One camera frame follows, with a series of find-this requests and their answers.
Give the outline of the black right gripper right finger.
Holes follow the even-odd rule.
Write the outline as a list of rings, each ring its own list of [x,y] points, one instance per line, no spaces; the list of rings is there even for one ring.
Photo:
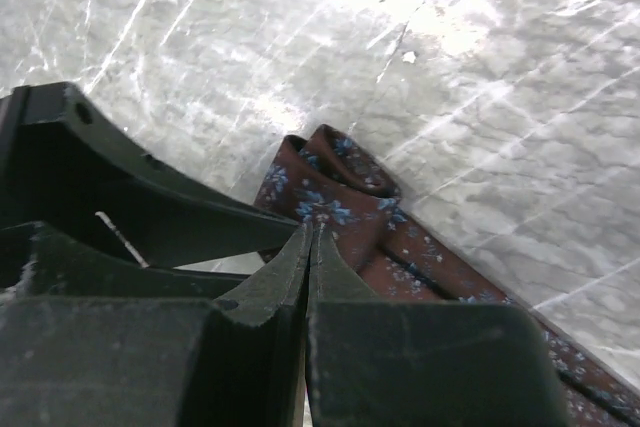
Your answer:
[[[319,228],[310,254],[307,388],[317,426],[566,426],[541,329],[503,304],[391,301]]]

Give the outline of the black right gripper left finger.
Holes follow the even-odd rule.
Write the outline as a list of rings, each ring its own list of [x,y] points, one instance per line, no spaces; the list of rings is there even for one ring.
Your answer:
[[[301,425],[310,248],[215,299],[2,293],[2,424]]]

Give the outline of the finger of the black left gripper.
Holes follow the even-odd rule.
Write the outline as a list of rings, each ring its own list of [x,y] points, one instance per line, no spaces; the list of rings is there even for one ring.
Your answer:
[[[36,221],[151,267],[271,250],[297,228],[165,164],[69,82],[1,100],[1,225]]]
[[[1,230],[1,292],[36,296],[215,299],[246,274],[142,268],[41,222]]]

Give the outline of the brown floral necktie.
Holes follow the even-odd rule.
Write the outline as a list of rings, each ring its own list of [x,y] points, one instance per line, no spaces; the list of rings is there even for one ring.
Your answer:
[[[288,135],[254,204],[295,221],[325,224],[345,262],[393,300],[520,305],[399,206],[401,189],[352,138],[322,124],[304,139]],[[576,426],[636,426],[639,395],[570,336],[540,325]]]

